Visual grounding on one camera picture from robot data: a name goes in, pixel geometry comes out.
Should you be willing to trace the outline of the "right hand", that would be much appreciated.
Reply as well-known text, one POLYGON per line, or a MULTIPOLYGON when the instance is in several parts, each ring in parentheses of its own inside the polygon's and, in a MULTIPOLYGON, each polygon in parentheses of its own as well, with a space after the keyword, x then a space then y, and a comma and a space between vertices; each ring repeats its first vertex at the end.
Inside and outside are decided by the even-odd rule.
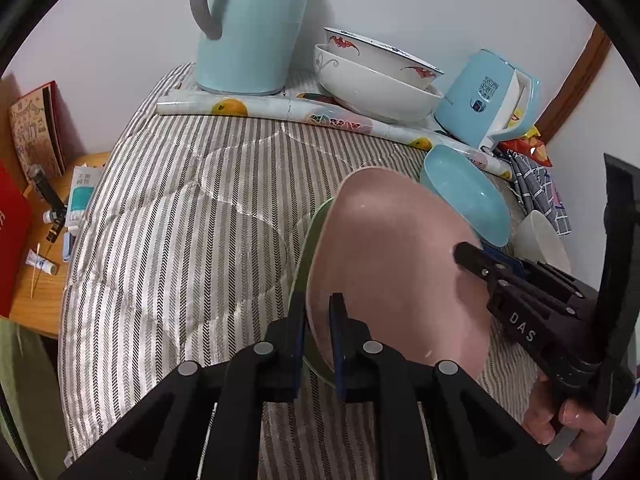
POLYGON ((542 445, 550 444, 555 438, 555 430, 551 423, 555 417, 563 427, 577 430, 577 438, 565 450, 559 464, 573 477, 586 478, 604 459, 616 416, 611 415, 605 424, 596 414, 573 399, 565 400, 562 406, 557 408, 551 393, 548 377, 539 372, 530 393, 522 426, 542 445))

